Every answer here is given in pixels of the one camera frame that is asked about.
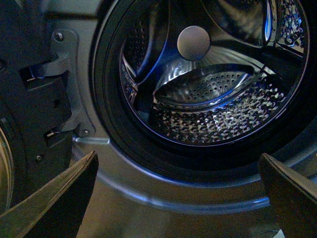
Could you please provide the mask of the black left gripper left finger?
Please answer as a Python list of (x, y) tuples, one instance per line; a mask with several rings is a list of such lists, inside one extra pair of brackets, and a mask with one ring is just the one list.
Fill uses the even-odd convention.
[(2, 238), (75, 238), (90, 202), (99, 168), (95, 151), (85, 155), (24, 201), (0, 216)]

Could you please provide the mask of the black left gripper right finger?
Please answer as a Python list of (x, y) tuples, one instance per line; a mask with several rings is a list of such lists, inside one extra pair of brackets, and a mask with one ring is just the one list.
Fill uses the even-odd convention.
[(317, 236), (317, 185), (263, 153), (258, 163), (265, 193), (286, 238)]

